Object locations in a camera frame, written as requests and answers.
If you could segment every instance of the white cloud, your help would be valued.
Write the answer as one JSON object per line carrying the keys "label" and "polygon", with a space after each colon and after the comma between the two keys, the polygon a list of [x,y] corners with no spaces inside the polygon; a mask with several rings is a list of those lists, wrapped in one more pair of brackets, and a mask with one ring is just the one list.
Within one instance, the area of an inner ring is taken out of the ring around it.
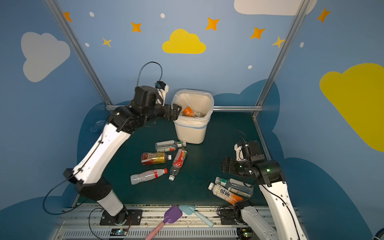
{"label": "white cloud", "polygon": [[[312,11],[317,0],[311,0],[306,14]],[[235,10],[242,14],[296,15],[301,0],[235,0]]]}
{"label": "white cloud", "polygon": [[28,32],[22,36],[22,51],[26,58],[24,75],[31,82],[39,82],[60,66],[71,54],[66,42],[58,41],[49,33]]}

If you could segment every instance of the trash can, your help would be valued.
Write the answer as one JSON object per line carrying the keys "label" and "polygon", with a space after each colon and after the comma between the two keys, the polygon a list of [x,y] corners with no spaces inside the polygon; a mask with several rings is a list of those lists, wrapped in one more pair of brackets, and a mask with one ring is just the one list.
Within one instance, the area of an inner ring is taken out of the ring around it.
{"label": "trash can", "polygon": [[200,112],[200,117],[196,118],[179,115],[179,118],[174,121],[177,138],[187,143],[202,143],[205,138],[207,125],[214,110],[215,102],[212,94],[203,91],[182,89],[173,97],[172,104],[174,103],[180,105],[182,111],[190,107],[192,111]]}

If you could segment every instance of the yellow cloud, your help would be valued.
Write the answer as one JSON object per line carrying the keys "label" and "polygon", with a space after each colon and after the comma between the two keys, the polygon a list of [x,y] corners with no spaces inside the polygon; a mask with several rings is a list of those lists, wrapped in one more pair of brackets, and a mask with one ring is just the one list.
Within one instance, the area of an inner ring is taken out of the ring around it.
{"label": "yellow cloud", "polygon": [[384,152],[384,67],[363,63],[329,72],[320,88],[364,142]]}
{"label": "yellow cloud", "polygon": [[175,30],[170,35],[169,41],[163,43],[163,51],[166,53],[199,54],[206,48],[196,34],[188,33],[184,29]]}

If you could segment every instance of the shovel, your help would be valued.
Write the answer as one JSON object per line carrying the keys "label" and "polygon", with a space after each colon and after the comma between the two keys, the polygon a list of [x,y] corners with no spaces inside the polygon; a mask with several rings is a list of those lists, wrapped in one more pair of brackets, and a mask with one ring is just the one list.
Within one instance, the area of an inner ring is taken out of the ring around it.
{"label": "shovel", "polygon": [[166,211],[166,213],[164,213],[164,221],[157,225],[157,227],[148,234],[145,240],[151,240],[156,235],[156,233],[160,231],[160,229],[164,226],[165,223],[174,223],[182,215],[183,213],[181,212],[181,210],[176,205],[173,205],[170,209]]}
{"label": "shovel", "polygon": [[198,216],[205,224],[207,224],[209,227],[213,227],[215,224],[214,222],[212,222],[211,220],[209,220],[208,218],[206,218],[206,216],[202,215],[201,213],[199,213],[197,210],[196,210],[196,206],[193,206],[193,205],[181,205],[179,206],[180,210],[182,210],[185,214],[187,215],[192,215],[192,214],[195,214],[196,216]]}

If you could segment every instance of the yellow star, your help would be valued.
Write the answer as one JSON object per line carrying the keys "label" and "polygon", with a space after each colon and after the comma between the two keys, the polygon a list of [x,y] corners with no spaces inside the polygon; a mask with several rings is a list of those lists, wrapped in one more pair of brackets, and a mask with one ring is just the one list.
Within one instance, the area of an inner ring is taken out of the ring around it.
{"label": "yellow star", "polygon": [[323,10],[323,12],[321,13],[321,15],[317,18],[317,20],[321,20],[321,22],[324,22],[324,19],[326,16],[328,16],[328,14],[330,14],[331,12],[328,12],[327,10]]}
{"label": "yellow star", "polygon": [[258,28],[255,28],[255,32],[254,32],[253,35],[251,36],[251,39],[253,39],[253,38],[258,38],[258,39],[260,39],[260,38],[262,37],[262,33],[263,33],[264,30],[265,30],[265,28],[264,28],[264,29],[258,29]]}
{"label": "yellow star", "polygon": [[65,16],[65,18],[66,18],[68,21],[72,22],[72,19],[70,18],[70,12],[68,12],[68,13],[64,13],[64,16]]}
{"label": "yellow star", "polygon": [[131,22],[131,24],[133,26],[132,32],[137,31],[137,32],[141,33],[141,30],[140,30],[141,23],[134,24],[133,22]]}
{"label": "yellow star", "polygon": [[219,20],[220,19],[212,20],[212,19],[208,18],[208,26],[207,26],[206,30],[213,29],[216,31],[216,24],[218,23]]}
{"label": "yellow star", "polygon": [[111,46],[109,45],[109,43],[110,43],[112,40],[107,41],[107,40],[105,40],[104,38],[103,38],[103,40],[104,40],[103,45],[108,45],[109,47],[111,47]]}
{"label": "yellow star", "polygon": [[285,41],[285,39],[281,40],[281,39],[280,39],[280,36],[278,36],[278,37],[277,37],[277,42],[274,43],[274,44],[272,44],[272,46],[273,46],[273,45],[277,45],[277,46],[280,48],[281,43],[284,42],[284,41]]}

